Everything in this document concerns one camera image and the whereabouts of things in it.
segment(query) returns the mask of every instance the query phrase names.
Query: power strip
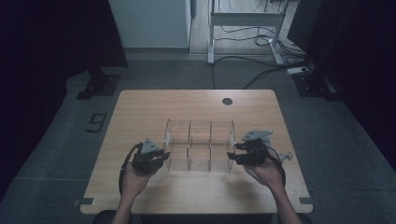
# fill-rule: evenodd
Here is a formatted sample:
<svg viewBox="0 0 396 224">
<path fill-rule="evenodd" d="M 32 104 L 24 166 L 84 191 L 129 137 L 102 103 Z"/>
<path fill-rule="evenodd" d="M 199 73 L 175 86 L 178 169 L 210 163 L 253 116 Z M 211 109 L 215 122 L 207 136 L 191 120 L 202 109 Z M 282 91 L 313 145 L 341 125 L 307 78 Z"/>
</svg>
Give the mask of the power strip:
<svg viewBox="0 0 396 224">
<path fill-rule="evenodd" d="M 306 73 L 308 72 L 308 68 L 304 67 L 297 67 L 297 68 L 290 68 L 288 69 L 287 73 L 288 75 L 297 75 L 301 73 Z"/>
</svg>

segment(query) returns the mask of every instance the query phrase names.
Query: table top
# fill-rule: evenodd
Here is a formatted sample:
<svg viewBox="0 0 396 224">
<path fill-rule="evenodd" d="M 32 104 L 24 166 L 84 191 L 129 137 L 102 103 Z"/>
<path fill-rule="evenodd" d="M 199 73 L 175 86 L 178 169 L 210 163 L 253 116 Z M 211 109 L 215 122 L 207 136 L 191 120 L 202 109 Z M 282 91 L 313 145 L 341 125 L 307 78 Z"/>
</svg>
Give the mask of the table top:
<svg viewBox="0 0 396 224">
<path fill-rule="evenodd" d="M 225 105 L 224 98 L 232 99 Z M 298 158 L 273 91 L 123 91 L 112 115 L 94 166 L 81 212 L 96 214 L 117 209 L 120 167 L 130 149 L 150 138 L 163 146 L 168 119 L 233 120 L 236 142 L 249 130 L 272 130 L 271 146 L 291 152 L 283 163 L 286 191 L 298 213 L 313 209 Z M 132 208 L 137 214 L 257 214 L 275 213 L 271 191 L 233 163 L 230 172 L 173 171 L 166 165 L 148 182 Z"/>
</svg>

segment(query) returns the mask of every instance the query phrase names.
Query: white wall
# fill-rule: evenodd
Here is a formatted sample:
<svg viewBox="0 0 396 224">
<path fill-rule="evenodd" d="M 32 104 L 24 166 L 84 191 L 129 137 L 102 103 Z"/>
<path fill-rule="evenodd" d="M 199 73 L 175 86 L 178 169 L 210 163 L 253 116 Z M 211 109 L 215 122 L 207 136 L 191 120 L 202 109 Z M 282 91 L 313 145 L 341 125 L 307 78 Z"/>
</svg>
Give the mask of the white wall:
<svg viewBox="0 0 396 224">
<path fill-rule="evenodd" d="M 124 48 L 189 46 L 190 0 L 109 0 Z"/>
</svg>

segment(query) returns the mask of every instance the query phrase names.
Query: hand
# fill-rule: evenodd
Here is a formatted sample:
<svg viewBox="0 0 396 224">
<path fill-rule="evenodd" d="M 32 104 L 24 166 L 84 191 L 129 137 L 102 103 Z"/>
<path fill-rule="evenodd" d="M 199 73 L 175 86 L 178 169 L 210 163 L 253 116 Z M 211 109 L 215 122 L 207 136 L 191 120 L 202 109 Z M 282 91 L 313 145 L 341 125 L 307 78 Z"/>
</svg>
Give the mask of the hand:
<svg viewBox="0 0 396 224">
<path fill-rule="evenodd" d="M 121 198 L 134 200 L 146 187 L 149 179 L 155 175 L 156 172 L 149 175 L 139 173 L 131 163 L 125 167 L 125 174 L 122 181 Z"/>
<path fill-rule="evenodd" d="M 269 189 L 283 189 L 282 175 L 273 161 L 267 159 L 264 164 L 259 166 L 245 166 L 245 170 L 248 174 L 250 171 L 253 172 L 254 175 L 250 175 Z"/>
</svg>

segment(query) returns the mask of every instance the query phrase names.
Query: clear acrylic box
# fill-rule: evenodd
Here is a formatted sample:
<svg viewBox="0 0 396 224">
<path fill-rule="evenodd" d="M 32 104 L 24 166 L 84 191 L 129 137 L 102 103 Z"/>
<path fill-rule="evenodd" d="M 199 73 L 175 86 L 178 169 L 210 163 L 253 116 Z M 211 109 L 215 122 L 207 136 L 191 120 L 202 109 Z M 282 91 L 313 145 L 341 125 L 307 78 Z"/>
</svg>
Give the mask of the clear acrylic box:
<svg viewBox="0 0 396 224">
<path fill-rule="evenodd" d="M 233 121 L 168 120 L 163 142 L 170 170 L 231 171 L 235 153 Z"/>
</svg>

